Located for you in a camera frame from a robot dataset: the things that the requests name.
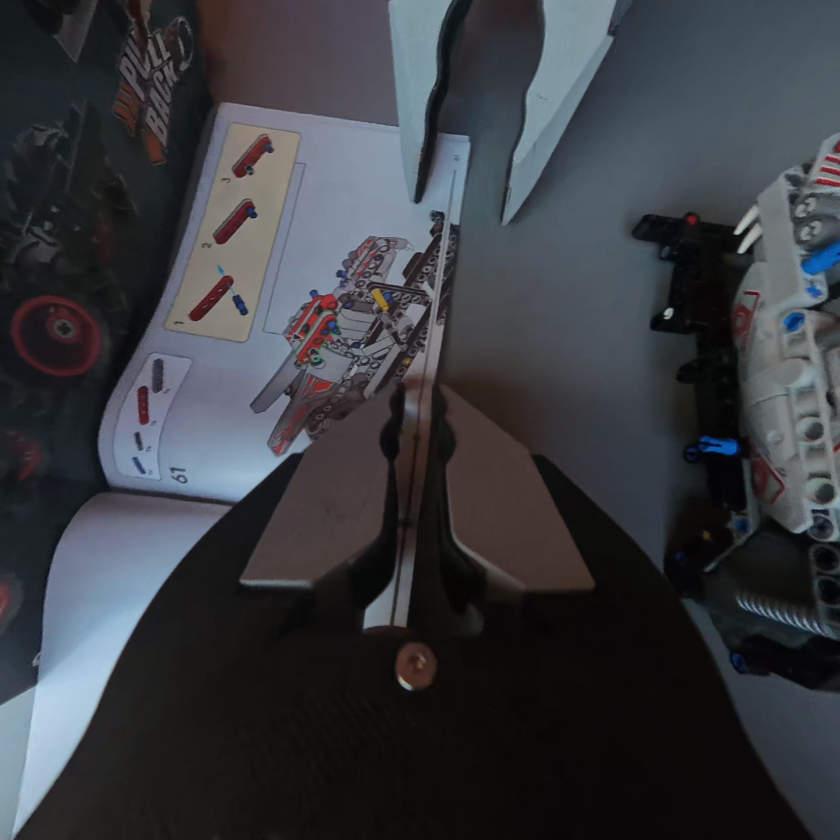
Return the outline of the grey and black lego vehicle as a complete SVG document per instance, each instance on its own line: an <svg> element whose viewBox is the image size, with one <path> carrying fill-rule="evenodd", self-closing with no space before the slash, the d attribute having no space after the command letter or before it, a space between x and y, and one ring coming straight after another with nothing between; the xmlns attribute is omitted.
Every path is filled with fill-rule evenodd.
<svg viewBox="0 0 840 840"><path fill-rule="evenodd" d="M646 214L671 266L657 333L691 337L687 502L664 573L748 676L839 691L839 135L779 174L738 224Z"/></svg>

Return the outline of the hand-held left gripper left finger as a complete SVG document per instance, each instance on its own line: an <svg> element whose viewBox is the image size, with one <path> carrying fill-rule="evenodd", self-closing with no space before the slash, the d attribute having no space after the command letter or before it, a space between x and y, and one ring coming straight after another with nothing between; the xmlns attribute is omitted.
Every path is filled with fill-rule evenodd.
<svg viewBox="0 0 840 840"><path fill-rule="evenodd" d="M389 385L302 453L239 581L315 592L346 585L363 610L396 565L404 388Z"/></svg>

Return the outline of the white lego instruction booklet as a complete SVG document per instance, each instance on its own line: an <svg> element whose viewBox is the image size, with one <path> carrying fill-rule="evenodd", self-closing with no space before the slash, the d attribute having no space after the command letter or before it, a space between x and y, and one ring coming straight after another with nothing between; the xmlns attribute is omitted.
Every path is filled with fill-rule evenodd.
<svg viewBox="0 0 840 840"><path fill-rule="evenodd" d="M434 379L469 140L419 204L397 128L221 105L160 302L104 407L107 490L45 594L12 837L65 769L142 615L234 504L389 385Z"/></svg>

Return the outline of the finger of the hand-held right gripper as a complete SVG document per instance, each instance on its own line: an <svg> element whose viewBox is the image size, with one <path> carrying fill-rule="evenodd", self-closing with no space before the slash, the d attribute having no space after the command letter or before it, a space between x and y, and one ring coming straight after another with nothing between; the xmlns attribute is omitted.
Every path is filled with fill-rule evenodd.
<svg viewBox="0 0 840 840"><path fill-rule="evenodd" d="M524 95L501 208L508 225L536 186L614 40L615 1L541 1L542 47Z"/></svg>
<svg viewBox="0 0 840 840"><path fill-rule="evenodd" d="M398 126L408 197L423 199L455 40L470 1L391 1L389 23Z"/></svg>

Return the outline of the dark lego set box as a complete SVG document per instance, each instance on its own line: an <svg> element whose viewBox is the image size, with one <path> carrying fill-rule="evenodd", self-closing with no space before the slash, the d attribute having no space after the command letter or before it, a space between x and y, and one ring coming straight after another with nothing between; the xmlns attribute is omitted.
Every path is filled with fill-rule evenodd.
<svg viewBox="0 0 840 840"><path fill-rule="evenodd" d="M161 298L212 97L197 2L2 2L1 699Z"/></svg>

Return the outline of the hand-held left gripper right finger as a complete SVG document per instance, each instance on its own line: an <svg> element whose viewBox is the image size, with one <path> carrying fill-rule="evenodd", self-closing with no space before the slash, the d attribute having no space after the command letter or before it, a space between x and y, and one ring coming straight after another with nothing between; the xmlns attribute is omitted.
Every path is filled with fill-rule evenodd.
<svg viewBox="0 0 840 840"><path fill-rule="evenodd" d="M440 578L451 608L593 592L529 451L446 385L433 406Z"/></svg>

